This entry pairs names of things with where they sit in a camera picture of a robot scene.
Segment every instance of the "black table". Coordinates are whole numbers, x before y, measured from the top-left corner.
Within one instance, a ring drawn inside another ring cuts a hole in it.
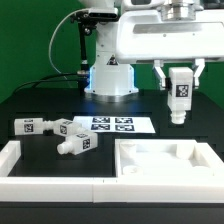
[[[115,177],[114,140],[195,139],[224,159],[224,111],[202,93],[193,95],[184,125],[170,122],[167,93],[145,90],[136,99],[103,103],[75,89],[23,89],[0,105],[0,146],[20,140],[22,156],[10,176]],[[61,136],[15,136],[14,119],[72,120],[74,116],[150,117],[155,134],[100,133],[99,146],[81,155],[59,155]],[[171,203],[0,203],[0,223],[222,223],[224,204]]]

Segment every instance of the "green wall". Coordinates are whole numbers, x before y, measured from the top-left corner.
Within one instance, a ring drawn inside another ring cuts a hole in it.
[[[51,35],[67,14],[81,7],[78,0],[1,0],[0,102],[24,82],[55,74],[48,60]],[[87,39],[90,63],[95,57],[94,41],[94,35]],[[63,72],[75,72],[79,68],[77,24],[71,25],[67,21],[60,30],[53,48],[53,59]],[[134,67],[137,87],[155,89],[152,66]],[[200,91],[224,108],[224,63],[207,64],[200,80]]]

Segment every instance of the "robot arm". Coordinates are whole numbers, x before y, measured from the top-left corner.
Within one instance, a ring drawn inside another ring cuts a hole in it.
[[[119,21],[117,60],[154,65],[161,89],[169,90],[175,124],[184,123],[191,109],[192,89],[199,87],[205,61],[224,60],[224,10],[202,9],[192,0],[166,1],[157,9],[125,12]],[[163,73],[164,63],[186,61],[192,69],[171,68],[168,78]]]

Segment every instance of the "white plastic part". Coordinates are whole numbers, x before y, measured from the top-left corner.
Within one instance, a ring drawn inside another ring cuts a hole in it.
[[[171,121],[183,124],[186,111],[191,110],[193,71],[187,67],[170,68],[169,76],[172,83],[172,89],[168,93]]]
[[[97,146],[98,135],[89,131],[66,137],[66,141],[58,145],[57,150],[59,154],[72,153],[77,155]]]
[[[54,134],[61,136],[70,136],[84,131],[82,124],[66,119],[59,119],[54,121]]]
[[[9,175],[20,156],[20,142],[9,141],[0,152],[0,177]]]
[[[224,10],[204,10],[194,21],[163,22],[157,10],[124,13],[117,33],[119,63],[224,59]]]
[[[192,159],[194,153],[194,144],[177,144],[176,156],[180,159]]]
[[[136,144],[132,140],[122,141],[120,143],[121,157],[134,159],[136,156]]]
[[[147,10],[164,4],[165,0],[151,0],[149,4],[133,5],[132,0],[123,0],[121,4],[122,14],[126,11]]]
[[[43,118],[15,119],[15,135],[43,134],[45,130],[53,129],[52,121],[43,121]]]
[[[143,175],[143,169],[140,166],[125,166],[123,168],[123,175]]]

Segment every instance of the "marker sheet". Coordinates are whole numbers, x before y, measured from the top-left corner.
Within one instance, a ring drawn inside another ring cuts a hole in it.
[[[94,132],[155,133],[149,117],[76,116],[73,121]]]

